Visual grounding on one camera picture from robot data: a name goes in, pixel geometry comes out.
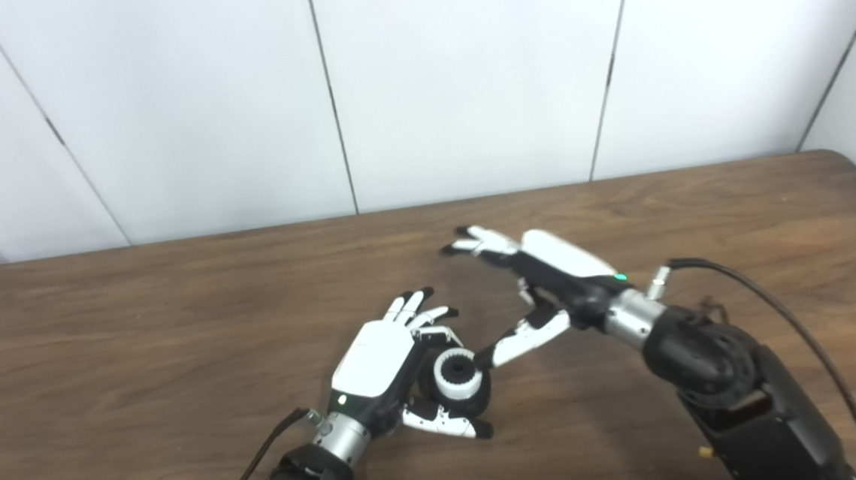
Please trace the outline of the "white and black right hand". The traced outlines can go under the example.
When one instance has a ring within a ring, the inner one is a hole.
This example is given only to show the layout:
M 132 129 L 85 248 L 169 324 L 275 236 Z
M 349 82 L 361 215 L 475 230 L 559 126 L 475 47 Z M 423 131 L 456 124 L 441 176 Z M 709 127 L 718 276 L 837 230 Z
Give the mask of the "white and black right hand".
M 603 330 L 615 299 L 633 287 L 612 265 L 545 230 L 527 230 L 519 241 L 475 225 L 456 228 L 456 234 L 442 255 L 470 255 L 510 270 L 519 295 L 531 305 L 516 326 L 473 355 L 481 371 L 538 349 L 571 327 Z

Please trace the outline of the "white and black left hand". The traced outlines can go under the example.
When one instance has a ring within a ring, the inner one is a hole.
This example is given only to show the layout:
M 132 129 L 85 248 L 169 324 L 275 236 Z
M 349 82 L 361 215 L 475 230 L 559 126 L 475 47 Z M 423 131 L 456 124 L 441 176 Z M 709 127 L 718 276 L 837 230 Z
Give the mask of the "white and black left hand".
M 366 322 L 331 377 L 322 446 L 349 454 L 401 425 L 454 437 L 489 439 L 481 414 L 491 378 L 445 321 L 453 307 L 424 309 L 432 288 L 396 297 L 381 318 Z

